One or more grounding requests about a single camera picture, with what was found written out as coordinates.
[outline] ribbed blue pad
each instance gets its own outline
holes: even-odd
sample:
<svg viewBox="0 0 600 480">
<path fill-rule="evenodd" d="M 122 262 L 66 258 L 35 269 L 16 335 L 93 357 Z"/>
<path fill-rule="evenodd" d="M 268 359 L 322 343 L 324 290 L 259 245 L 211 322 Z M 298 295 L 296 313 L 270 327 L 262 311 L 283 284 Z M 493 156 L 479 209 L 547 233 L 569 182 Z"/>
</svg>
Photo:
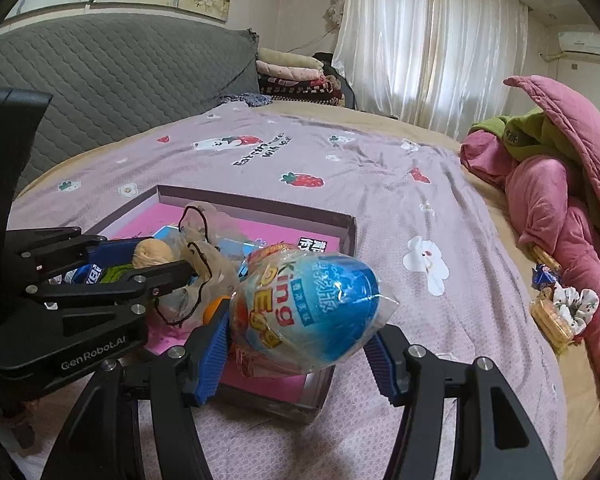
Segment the ribbed blue pad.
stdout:
<svg viewBox="0 0 600 480">
<path fill-rule="evenodd" d="M 200 361 L 198 387 L 194 393 L 199 406 L 202 406 L 209 397 L 215 395 L 218 388 L 220 376 L 228 357 L 228 330 L 229 311 L 225 312 L 224 316 L 222 316 L 222 321 L 218 325 L 216 333 L 211 338 L 211 343 L 209 343 L 202 361 Z"/>
<path fill-rule="evenodd" d="M 398 388 L 395 385 L 395 365 L 384 348 L 380 336 L 375 334 L 364 345 L 364 349 L 380 394 L 394 404 L 398 396 Z"/>
</svg>

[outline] beige ball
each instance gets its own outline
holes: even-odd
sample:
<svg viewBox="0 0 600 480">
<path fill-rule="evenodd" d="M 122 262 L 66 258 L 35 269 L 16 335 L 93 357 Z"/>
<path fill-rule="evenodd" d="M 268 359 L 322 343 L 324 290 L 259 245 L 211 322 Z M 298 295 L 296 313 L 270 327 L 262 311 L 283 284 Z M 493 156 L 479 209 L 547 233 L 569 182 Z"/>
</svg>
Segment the beige ball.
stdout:
<svg viewBox="0 0 600 480">
<path fill-rule="evenodd" d="M 173 251 L 165 242 L 156 238 L 148 238 L 136 245 L 131 264 L 135 269 L 144 269 L 174 261 L 176 258 L 173 256 Z"/>
</svg>

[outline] pink blanket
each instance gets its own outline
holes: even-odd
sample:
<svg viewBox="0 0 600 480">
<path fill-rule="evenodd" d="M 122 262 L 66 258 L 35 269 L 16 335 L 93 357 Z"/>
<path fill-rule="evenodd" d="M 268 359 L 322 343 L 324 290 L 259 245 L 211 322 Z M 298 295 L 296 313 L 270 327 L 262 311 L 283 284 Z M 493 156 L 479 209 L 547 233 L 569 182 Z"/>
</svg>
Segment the pink blanket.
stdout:
<svg viewBox="0 0 600 480">
<path fill-rule="evenodd" d="M 600 201 L 600 112 L 585 97 L 542 76 L 510 77 L 566 135 L 580 155 Z M 462 164 L 473 174 L 504 190 L 511 224 L 520 243 L 534 242 L 562 266 L 562 280 L 577 290 L 590 288 L 600 297 L 600 232 L 583 201 L 582 176 L 550 156 L 521 163 L 494 135 L 483 130 L 469 135 L 461 149 Z M 600 306 L 581 336 L 600 378 Z"/>
</svg>

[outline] stack of folded blankets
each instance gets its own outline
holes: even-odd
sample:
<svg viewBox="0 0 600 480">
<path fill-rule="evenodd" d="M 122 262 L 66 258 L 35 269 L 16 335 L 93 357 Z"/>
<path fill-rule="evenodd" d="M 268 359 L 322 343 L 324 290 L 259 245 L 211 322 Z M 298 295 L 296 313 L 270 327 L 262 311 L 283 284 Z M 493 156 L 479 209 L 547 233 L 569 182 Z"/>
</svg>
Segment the stack of folded blankets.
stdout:
<svg viewBox="0 0 600 480">
<path fill-rule="evenodd" d="M 313 57 L 259 48 L 256 65 L 261 94 L 278 101 L 344 106 L 340 82 L 325 76 L 322 62 Z"/>
</svg>

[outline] cream folded blanket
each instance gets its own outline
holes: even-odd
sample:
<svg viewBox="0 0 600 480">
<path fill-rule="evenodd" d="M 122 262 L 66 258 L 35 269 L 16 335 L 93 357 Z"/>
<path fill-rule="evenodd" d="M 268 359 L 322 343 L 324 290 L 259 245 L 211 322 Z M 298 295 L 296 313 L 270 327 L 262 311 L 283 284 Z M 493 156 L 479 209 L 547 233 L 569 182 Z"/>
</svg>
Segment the cream folded blanket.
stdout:
<svg viewBox="0 0 600 480">
<path fill-rule="evenodd" d="M 256 68 L 259 74 L 289 79 L 291 81 L 313 81 L 324 76 L 324 72 L 317 68 L 300 68 L 299 66 L 280 66 L 257 60 Z"/>
<path fill-rule="evenodd" d="M 258 59 L 265 63 L 278 66 L 293 66 L 298 68 L 322 68 L 322 62 L 313 57 L 300 56 L 299 54 L 289 54 L 288 52 L 278 52 L 269 48 L 260 47 L 258 49 Z"/>
</svg>

